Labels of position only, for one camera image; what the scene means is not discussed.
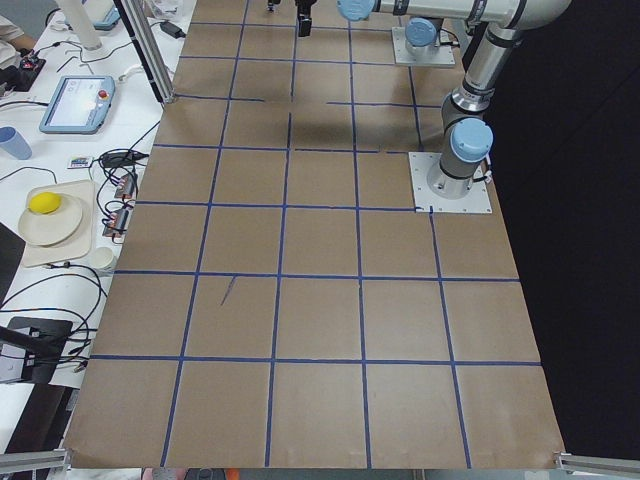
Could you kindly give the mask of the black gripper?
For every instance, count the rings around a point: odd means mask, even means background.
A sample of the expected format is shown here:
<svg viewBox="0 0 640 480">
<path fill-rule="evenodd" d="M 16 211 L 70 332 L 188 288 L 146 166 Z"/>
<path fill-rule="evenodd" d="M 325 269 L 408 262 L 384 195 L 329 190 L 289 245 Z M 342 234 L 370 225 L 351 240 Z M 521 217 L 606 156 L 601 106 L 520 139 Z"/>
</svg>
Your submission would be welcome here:
<svg viewBox="0 0 640 480">
<path fill-rule="evenodd" d="M 312 18 L 309 16 L 316 0 L 295 0 L 297 17 L 298 36 L 308 37 L 312 30 Z"/>
</svg>

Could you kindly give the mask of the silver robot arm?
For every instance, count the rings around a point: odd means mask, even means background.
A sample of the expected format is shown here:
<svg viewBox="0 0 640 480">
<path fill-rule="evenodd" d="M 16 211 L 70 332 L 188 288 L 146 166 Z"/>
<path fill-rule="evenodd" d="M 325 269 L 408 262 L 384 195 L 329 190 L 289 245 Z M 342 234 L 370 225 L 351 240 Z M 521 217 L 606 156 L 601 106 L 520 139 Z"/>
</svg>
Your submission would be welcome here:
<svg viewBox="0 0 640 480">
<path fill-rule="evenodd" d="M 408 14 L 412 21 L 442 18 L 487 24 L 460 86 L 443 102 L 442 153 L 426 175 L 432 192 L 458 200 L 471 190 L 476 169 L 491 149 L 493 132 L 482 116 L 512 50 L 521 44 L 526 30 L 551 23 L 569 5 L 568 1 L 339 1 L 337 9 L 352 22 L 376 12 Z"/>
<path fill-rule="evenodd" d="M 459 47 L 457 36 L 449 32 L 449 40 L 443 41 L 441 33 L 443 30 L 444 19 L 435 17 L 412 16 L 409 18 L 405 26 L 405 45 L 408 51 L 417 54 L 425 51 L 429 47 L 450 46 L 452 48 Z"/>
</svg>

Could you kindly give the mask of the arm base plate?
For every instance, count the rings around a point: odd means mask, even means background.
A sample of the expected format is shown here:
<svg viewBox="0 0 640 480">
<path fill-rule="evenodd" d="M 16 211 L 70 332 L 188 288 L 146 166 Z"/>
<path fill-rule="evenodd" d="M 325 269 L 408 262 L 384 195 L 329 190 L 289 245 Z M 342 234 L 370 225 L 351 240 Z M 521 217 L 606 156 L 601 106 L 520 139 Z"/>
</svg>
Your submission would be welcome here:
<svg viewBox="0 0 640 480">
<path fill-rule="evenodd" d="M 456 62 L 451 46 L 440 42 L 424 47 L 413 46 L 406 39 L 404 27 L 393 27 L 391 35 L 396 65 L 441 69 L 455 67 Z"/>
<path fill-rule="evenodd" d="M 491 214 L 485 175 L 480 167 L 467 179 L 447 176 L 440 153 L 408 154 L 414 208 L 420 213 Z"/>
</svg>

